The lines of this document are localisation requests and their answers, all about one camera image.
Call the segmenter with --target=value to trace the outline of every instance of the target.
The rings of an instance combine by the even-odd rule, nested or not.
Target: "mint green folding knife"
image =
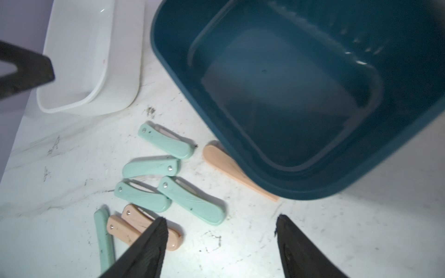
[[[144,209],[155,212],[166,211],[171,205],[171,200],[165,195],[137,189],[123,181],[116,185],[114,195]]]
[[[179,171],[179,159],[147,159],[132,161],[125,164],[122,169],[124,178],[146,176],[148,178],[162,178],[163,176],[176,176]]]
[[[214,203],[206,201],[189,190],[185,184],[170,177],[163,177],[159,182],[158,191],[178,203],[187,211],[211,225],[219,225],[226,217],[224,210]]]
[[[166,131],[159,125],[151,126],[147,123],[141,125],[138,135],[159,149],[179,159],[188,159],[192,156],[194,148]]]
[[[99,258],[101,260],[101,273],[107,271],[115,261],[113,237],[107,232],[109,213],[106,208],[100,208],[94,213],[97,242],[99,243]]]

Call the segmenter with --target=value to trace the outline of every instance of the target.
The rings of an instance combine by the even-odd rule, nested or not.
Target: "dark teal plastic basin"
[[[166,0],[152,46],[246,174],[336,193],[443,110],[445,40],[422,1]]]

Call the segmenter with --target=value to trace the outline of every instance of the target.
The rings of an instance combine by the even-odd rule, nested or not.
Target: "white marble surface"
[[[274,238],[280,213],[351,278],[443,277],[445,115],[342,193],[273,203],[204,163],[202,148],[216,138],[151,51],[158,4],[147,0],[142,86],[129,108],[43,115],[30,98],[0,183],[0,278],[99,275],[94,211],[105,204],[119,213],[127,204],[111,191],[130,159],[164,155],[136,135],[147,120],[198,144],[180,176],[227,206],[217,227],[176,204],[160,214],[185,235],[166,253],[162,277],[283,277]],[[115,246],[118,256],[127,248]]]

